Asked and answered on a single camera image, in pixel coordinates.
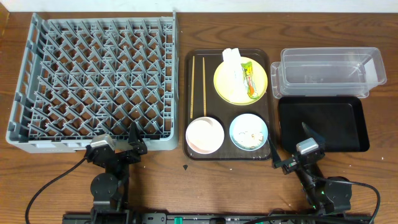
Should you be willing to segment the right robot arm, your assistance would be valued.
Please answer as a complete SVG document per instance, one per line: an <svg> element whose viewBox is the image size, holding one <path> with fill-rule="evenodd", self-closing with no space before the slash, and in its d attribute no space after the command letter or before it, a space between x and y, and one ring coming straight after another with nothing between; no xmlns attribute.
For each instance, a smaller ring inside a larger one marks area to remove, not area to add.
<svg viewBox="0 0 398 224"><path fill-rule="evenodd" d="M325 138L302 123L306 140L296 144L292 157L282 160L268 139L273 168L285 175L295 173L310 205L322 215L344 213L351 209L352 186L344 177L325 178L317 162L325 156Z"/></svg>

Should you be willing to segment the green orange snack wrapper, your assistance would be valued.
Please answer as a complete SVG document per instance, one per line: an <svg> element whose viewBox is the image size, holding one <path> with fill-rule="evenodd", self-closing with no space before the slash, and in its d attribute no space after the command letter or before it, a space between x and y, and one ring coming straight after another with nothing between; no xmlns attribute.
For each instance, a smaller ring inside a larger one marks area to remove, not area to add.
<svg viewBox="0 0 398 224"><path fill-rule="evenodd" d="M248 97L250 97L250 99L256 100L259 98L259 94L256 90L256 86L253 80L252 62L242 63L241 67L243 70L243 80L247 90Z"/></svg>

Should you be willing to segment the white pink bowl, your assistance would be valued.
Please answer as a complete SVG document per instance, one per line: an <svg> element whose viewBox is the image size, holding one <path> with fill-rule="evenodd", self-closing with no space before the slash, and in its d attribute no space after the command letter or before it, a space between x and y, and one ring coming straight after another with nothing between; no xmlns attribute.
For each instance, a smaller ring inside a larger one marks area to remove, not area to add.
<svg viewBox="0 0 398 224"><path fill-rule="evenodd" d="M219 121L211 117L193 120L185 132L188 147L199 154L216 152L223 144L224 129Z"/></svg>

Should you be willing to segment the light blue bowl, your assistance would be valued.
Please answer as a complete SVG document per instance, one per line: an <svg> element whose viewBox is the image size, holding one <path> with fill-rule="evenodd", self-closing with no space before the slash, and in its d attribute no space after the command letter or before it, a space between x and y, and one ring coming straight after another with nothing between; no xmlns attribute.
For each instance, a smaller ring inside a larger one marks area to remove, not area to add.
<svg viewBox="0 0 398 224"><path fill-rule="evenodd" d="M255 149L245 149L241 147L236 141L235 136L241 132L252 131L252 132L262 132L264 135L264 140L262 144ZM244 151L256 151L265 145L268 138L269 130L265 121L257 115L246 113L237 116L231 122L229 126L229 136L233 144L241 150Z"/></svg>

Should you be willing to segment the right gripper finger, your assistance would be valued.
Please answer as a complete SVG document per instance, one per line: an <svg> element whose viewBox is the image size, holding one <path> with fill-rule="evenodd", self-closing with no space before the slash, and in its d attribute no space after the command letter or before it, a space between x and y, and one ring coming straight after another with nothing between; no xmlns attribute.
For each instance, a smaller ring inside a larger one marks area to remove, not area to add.
<svg viewBox="0 0 398 224"><path fill-rule="evenodd" d="M307 125L306 123L302 122L302 127L303 127L303 130L304 130L305 134L309 138L313 138L315 140L315 142L319 146L324 146L325 145L325 138L322 137L321 135L319 135L318 133L316 133L309 125Z"/></svg>
<svg viewBox="0 0 398 224"><path fill-rule="evenodd" d="M273 167L274 169L277 169L277 168L280 167L280 163L281 163L280 156L278 155L277 149L276 149L276 147L274 146L274 144L273 144L273 142L272 142L270 136L267 138L267 140L268 140L269 147L270 147L270 151L271 151L272 167Z"/></svg>

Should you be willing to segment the rice food scraps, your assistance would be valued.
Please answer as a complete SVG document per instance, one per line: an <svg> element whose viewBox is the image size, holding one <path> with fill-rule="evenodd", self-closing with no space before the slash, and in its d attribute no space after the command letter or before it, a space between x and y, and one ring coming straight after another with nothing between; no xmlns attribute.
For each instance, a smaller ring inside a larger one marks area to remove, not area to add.
<svg viewBox="0 0 398 224"><path fill-rule="evenodd" d="M262 132L245 131L235 136L235 141L245 149L258 148L264 140Z"/></svg>

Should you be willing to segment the wooden chopstick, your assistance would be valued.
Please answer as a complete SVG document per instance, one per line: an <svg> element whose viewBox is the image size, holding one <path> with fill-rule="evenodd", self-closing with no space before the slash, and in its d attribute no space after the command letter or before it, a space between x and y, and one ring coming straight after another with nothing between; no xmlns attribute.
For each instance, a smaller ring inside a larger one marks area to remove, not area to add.
<svg viewBox="0 0 398 224"><path fill-rule="evenodd" d="M206 117L206 70L205 70L205 58L202 58L202 76L203 76L203 115Z"/></svg>
<svg viewBox="0 0 398 224"><path fill-rule="evenodd" d="M190 97L190 119L193 119L194 106L194 87L195 87L195 56L192 57L192 72L191 72L191 97Z"/></svg>

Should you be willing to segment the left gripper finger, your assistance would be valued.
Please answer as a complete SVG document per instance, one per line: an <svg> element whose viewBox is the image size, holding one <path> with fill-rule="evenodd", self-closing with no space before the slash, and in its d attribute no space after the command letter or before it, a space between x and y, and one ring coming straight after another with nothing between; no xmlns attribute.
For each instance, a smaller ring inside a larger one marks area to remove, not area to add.
<svg viewBox="0 0 398 224"><path fill-rule="evenodd" d="M133 147L127 141L113 139L113 149L115 151L128 151L133 149Z"/></svg>
<svg viewBox="0 0 398 224"><path fill-rule="evenodd" d="M128 144L138 154L147 154L147 146L142 139L136 123L132 123L129 130Z"/></svg>

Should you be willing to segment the white napkin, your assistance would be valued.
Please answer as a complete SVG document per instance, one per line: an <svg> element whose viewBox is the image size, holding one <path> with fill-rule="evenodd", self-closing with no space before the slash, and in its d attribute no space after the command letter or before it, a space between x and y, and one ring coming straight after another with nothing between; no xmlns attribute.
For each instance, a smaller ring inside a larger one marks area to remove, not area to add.
<svg viewBox="0 0 398 224"><path fill-rule="evenodd" d="M238 48L227 48L223 51L223 62L230 73L232 84L230 97L239 96L239 93L245 90L243 80L243 70L241 67L241 55Z"/></svg>

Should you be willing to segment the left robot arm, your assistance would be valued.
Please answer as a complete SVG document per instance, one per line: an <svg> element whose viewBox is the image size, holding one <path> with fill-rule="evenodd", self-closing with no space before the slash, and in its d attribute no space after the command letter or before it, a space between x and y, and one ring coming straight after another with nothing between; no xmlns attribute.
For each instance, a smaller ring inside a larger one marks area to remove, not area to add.
<svg viewBox="0 0 398 224"><path fill-rule="evenodd" d="M132 223L131 212L127 209L129 166L140 162L141 156L147 154L147 146L135 123L131 124L127 144L128 150L116 152L116 141L103 134L86 146L84 158L104 169L90 185L92 223Z"/></svg>

